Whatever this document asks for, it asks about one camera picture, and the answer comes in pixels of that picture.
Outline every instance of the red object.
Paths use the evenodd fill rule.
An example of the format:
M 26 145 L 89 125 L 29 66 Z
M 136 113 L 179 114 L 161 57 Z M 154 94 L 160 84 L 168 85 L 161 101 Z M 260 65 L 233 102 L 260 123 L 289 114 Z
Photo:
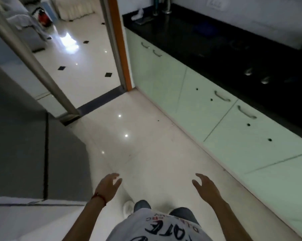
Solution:
M 100 197 L 101 199 L 103 199 L 103 201 L 104 201 L 104 206 L 106 206 L 106 200 L 105 200 L 105 198 L 104 198 L 103 195 L 101 195 L 101 194 L 99 194 L 99 193 L 95 193 L 95 194 L 92 196 L 91 199 L 93 199 L 93 198 L 95 198 L 95 197 Z
M 38 12 L 38 20 L 44 27 L 49 27 L 52 24 L 52 21 L 44 10 Z

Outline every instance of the jeans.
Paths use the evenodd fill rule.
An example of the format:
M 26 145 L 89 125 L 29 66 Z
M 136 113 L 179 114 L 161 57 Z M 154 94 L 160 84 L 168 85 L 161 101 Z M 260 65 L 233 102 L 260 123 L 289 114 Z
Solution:
M 146 200 L 141 200 L 134 205 L 134 212 L 140 210 L 141 208 L 151 209 L 151 206 L 149 205 L 149 203 Z M 169 213 L 169 215 L 179 217 L 179 218 L 185 219 L 187 221 L 190 221 L 190 222 L 193 222 L 193 223 L 196 223 L 199 225 L 199 223 L 198 223 L 197 219 L 195 218 L 195 216 L 193 215 L 192 211 L 190 211 L 190 209 L 188 209 L 188 208 L 179 207 L 179 208 L 171 211 Z

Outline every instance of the white bed skirt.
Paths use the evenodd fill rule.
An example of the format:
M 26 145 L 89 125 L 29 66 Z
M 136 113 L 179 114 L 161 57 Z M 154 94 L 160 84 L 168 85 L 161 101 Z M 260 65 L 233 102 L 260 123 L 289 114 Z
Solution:
M 102 16 L 99 0 L 55 0 L 55 6 L 60 18 L 69 21 L 91 13 Z

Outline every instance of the kitchen floor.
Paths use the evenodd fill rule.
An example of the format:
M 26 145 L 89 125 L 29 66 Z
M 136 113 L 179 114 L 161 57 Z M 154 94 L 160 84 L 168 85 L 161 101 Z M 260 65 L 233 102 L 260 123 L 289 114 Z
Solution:
M 195 173 L 202 173 L 214 181 L 253 240 L 302 240 L 136 89 L 69 128 L 87 144 L 93 184 L 111 170 L 123 178 L 124 189 L 108 209 L 108 232 L 122 220 L 126 190 L 134 202 L 145 199 L 162 212 L 190 208 L 214 241 L 225 240 L 213 210 L 192 185 Z M 100 225 L 91 240 L 105 240 L 97 235 Z
M 34 55 L 76 108 L 120 85 L 102 14 L 59 20 L 47 32 L 47 48 Z

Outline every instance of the kitchen counter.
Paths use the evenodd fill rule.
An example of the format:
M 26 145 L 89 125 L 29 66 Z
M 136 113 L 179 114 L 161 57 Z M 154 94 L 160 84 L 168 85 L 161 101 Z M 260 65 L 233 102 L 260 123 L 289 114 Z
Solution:
M 302 137 L 302 51 L 175 4 L 143 25 L 136 13 L 126 28 Z

